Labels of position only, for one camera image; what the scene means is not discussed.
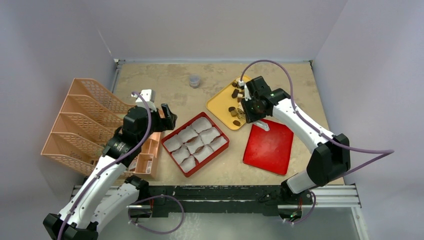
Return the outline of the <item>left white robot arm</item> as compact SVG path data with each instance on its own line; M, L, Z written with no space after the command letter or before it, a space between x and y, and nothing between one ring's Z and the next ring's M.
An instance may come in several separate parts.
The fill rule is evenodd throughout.
M95 169L72 200L58 213L43 220L53 240L96 240L99 233L124 208L142 205L151 198L149 183L138 176L127 177L116 193L106 197L112 184L139 155L142 144L152 133L173 130L177 115L167 104L164 117L149 107L134 106L106 143Z

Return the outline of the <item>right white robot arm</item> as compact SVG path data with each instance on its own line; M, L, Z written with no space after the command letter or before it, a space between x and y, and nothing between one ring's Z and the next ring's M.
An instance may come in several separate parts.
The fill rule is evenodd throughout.
M288 204L300 198L301 193L323 187L351 168L349 139L344 134L334 135L321 127L281 88L271 90L262 76L250 81L239 80L244 88L241 100L245 121L269 131L265 117L275 117L286 125L311 153L306 169L281 183L280 196Z

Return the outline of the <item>metal serving tongs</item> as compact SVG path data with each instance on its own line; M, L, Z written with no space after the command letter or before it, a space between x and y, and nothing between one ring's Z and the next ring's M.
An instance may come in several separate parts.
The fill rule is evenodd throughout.
M236 111L237 111L237 117L239 119L244 119L245 121L247 121L246 115L245 115L245 113L242 109L237 108ZM264 131L268 132L270 130L269 125L267 123L263 122L262 120L254 121L252 124L263 129Z

